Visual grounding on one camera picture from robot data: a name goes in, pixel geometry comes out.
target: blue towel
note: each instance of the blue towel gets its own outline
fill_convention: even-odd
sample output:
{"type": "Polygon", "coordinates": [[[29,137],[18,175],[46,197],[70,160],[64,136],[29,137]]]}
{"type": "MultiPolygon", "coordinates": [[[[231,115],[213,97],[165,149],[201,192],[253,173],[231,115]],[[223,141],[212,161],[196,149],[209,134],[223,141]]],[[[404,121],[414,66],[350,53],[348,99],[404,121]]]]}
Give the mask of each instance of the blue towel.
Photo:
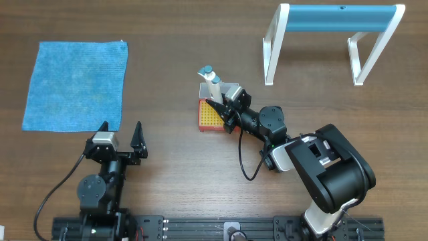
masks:
{"type": "Polygon", "coordinates": [[[126,42],[41,42],[23,131],[117,131],[127,60],[126,42]]]}

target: wooden table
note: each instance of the wooden table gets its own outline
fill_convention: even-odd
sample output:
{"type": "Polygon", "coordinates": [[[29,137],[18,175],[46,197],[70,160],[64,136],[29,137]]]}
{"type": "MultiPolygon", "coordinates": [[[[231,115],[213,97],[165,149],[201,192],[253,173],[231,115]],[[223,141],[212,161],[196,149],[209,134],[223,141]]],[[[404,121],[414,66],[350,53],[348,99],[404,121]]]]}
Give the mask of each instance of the wooden table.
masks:
{"type": "MultiPolygon", "coordinates": [[[[311,198],[295,171],[277,174],[262,168],[248,182],[237,160],[238,134],[199,132],[202,79],[197,70],[211,64],[224,82],[238,82],[253,96],[255,110],[281,106],[291,136],[335,124],[377,177],[376,187],[350,213],[382,216],[387,240],[423,240],[428,226],[428,5],[401,1],[407,5],[404,18],[364,86],[352,85],[346,45],[352,33],[290,33],[275,84],[265,87],[261,39],[279,3],[0,1],[0,225],[5,238],[35,239],[36,209],[91,135],[21,131],[38,43],[123,39],[129,59],[120,148],[130,150],[141,121],[149,158],[128,169],[122,207],[168,217],[272,217],[308,208],[311,198]]],[[[369,55],[374,39],[361,41],[361,58],[369,55]]],[[[250,173],[260,148],[258,140],[243,137],[250,173]]],[[[99,167],[83,161],[52,195],[39,218],[43,236],[49,237],[54,216],[78,214],[77,184],[99,167]]]]}

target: white bracket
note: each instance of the white bracket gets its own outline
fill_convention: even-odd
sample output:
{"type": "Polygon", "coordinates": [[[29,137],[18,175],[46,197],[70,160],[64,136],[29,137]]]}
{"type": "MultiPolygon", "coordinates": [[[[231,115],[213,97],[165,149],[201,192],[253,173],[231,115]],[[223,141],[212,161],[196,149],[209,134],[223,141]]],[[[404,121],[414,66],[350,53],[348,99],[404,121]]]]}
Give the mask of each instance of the white bracket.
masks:
{"type": "Polygon", "coordinates": [[[376,63],[377,59],[379,58],[380,54],[382,53],[383,49],[387,45],[389,39],[393,35],[398,24],[400,23],[404,11],[406,10],[406,6],[403,4],[397,4],[395,5],[395,7],[397,8],[397,10],[395,11],[393,18],[389,22],[386,30],[382,33],[379,33],[372,52],[368,56],[367,61],[362,67],[362,69],[360,65],[360,57],[358,56],[358,47],[356,43],[368,33],[358,32],[354,36],[348,38],[350,68],[352,70],[352,79],[354,80],[354,85],[361,86],[364,83],[368,73],[372,70],[374,64],[376,63]]]}
{"type": "MultiPolygon", "coordinates": [[[[363,84],[368,73],[376,63],[389,39],[393,35],[397,28],[400,20],[405,12],[405,5],[395,5],[397,10],[391,21],[389,22],[386,30],[379,33],[376,44],[374,45],[370,56],[368,57],[366,64],[360,66],[360,58],[358,56],[357,41],[364,37],[367,33],[358,32],[354,36],[348,39],[348,49],[350,56],[350,67],[352,70],[352,79],[354,85],[360,86],[363,84]]],[[[286,32],[286,26],[288,21],[288,13],[290,12],[290,5],[282,3],[275,12],[275,15],[267,29],[266,36],[263,38],[263,67],[264,67],[264,78],[265,85],[274,85],[274,76],[278,58],[281,52],[281,46],[286,32]]]]}

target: white bottle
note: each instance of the white bottle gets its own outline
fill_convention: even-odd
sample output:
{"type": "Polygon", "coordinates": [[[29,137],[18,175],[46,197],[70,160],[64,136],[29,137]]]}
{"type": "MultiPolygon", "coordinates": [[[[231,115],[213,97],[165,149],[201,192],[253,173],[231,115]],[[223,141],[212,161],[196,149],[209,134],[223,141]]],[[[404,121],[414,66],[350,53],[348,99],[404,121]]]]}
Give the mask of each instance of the white bottle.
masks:
{"type": "Polygon", "coordinates": [[[205,66],[198,71],[198,74],[205,79],[209,94],[211,95],[211,100],[223,104],[223,97],[221,96],[219,84],[221,80],[213,71],[213,67],[205,66]]]}

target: yellow grid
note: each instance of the yellow grid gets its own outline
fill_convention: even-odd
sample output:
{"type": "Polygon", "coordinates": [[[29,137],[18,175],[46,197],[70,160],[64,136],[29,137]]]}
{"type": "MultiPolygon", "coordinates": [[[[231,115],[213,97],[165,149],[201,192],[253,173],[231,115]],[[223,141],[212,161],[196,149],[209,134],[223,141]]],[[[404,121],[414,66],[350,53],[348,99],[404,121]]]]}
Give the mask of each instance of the yellow grid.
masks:
{"type": "Polygon", "coordinates": [[[222,127],[223,120],[215,112],[213,107],[205,101],[199,102],[199,125],[204,127],[222,127]]]}

